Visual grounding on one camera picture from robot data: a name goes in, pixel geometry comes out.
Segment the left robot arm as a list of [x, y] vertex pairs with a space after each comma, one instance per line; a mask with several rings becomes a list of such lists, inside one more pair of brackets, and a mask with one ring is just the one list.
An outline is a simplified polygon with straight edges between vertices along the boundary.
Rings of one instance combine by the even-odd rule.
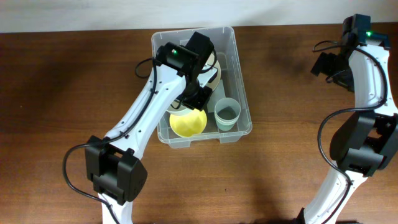
[[131, 223], [132, 203], [142, 190], [147, 171], [141, 162], [147, 142], [174, 101], [201, 111], [217, 74], [215, 47], [209, 37], [194, 32], [185, 45], [160, 46], [143, 90], [119, 124], [103, 139], [92, 136], [85, 147], [87, 178], [102, 203], [103, 223]]

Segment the yellow bowl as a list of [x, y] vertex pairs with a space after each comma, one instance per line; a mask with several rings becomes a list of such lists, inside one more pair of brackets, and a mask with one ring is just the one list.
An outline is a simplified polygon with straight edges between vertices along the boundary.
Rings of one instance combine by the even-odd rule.
[[193, 110], [181, 116], [171, 114], [169, 123], [175, 134], [189, 138], [204, 131], [207, 125], [207, 115], [204, 110]]

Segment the white bowl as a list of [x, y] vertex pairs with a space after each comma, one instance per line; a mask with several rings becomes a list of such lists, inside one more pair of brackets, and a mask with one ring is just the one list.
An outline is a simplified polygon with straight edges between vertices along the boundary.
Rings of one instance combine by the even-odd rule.
[[193, 110], [190, 108], [187, 108], [184, 105], [179, 105], [179, 101], [178, 100], [174, 100], [172, 102], [172, 104], [167, 108], [167, 112], [169, 114], [173, 114], [175, 116], [184, 116], [187, 115], [189, 113], [191, 113]]

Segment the cream plastic cup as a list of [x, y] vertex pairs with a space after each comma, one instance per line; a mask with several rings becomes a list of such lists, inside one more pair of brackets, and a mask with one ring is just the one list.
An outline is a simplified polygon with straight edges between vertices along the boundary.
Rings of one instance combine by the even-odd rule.
[[233, 125], [239, 119], [239, 116], [236, 116], [233, 113], [223, 113], [223, 114], [215, 114], [216, 122], [222, 125]]

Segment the grey plastic cup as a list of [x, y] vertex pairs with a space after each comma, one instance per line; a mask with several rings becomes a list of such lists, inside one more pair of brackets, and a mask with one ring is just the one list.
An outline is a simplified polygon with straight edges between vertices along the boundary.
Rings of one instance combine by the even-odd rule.
[[241, 105], [233, 98], [223, 98], [215, 105], [215, 114], [233, 113], [240, 116]]

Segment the cream white plate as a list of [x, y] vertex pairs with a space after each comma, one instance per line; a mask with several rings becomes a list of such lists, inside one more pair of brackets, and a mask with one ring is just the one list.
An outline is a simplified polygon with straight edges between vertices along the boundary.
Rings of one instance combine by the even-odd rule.
[[[213, 64], [214, 59], [215, 59], [215, 56], [214, 56], [214, 53], [212, 53], [209, 56], [208, 60], [206, 61], [206, 64], [203, 67], [203, 69], [210, 67]], [[219, 84], [219, 82], [221, 80], [221, 66], [220, 66], [220, 63], [219, 63], [218, 60], [216, 61], [214, 67], [217, 69], [216, 77], [211, 83], [207, 83], [206, 84], [206, 86], [211, 88], [213, 91], [217, 88], [217, 86], [218, 86], [218, 84]]]

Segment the green plastic cup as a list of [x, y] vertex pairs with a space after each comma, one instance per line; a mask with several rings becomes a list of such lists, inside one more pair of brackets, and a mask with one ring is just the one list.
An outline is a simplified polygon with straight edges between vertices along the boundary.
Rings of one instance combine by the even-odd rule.
[[234, 127], [235, 124], [236, 124], [236, 122], [224, 123], [224, 122], [216, 120], [216, 125], [217, 125], [218, 129], [221, 131], [229, 131]]

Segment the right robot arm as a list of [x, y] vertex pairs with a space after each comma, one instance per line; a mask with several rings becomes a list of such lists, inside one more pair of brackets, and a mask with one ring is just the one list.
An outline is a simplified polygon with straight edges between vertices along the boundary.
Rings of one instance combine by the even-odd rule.
[[329, 114], [317, 133], [318, 150], [330, 170], [315, 198], [294, 223], [336, 223], [353, 195], [375, 171], [385, 169], [397, 152], [397, 106], [391, 93], [386, 34], [372, 31], [370, 16], [354, 14], [343, 21], [338, 54], [313, 46], [320, 55], [311, 73], [325, 74], [354, 93], [355, 106]]

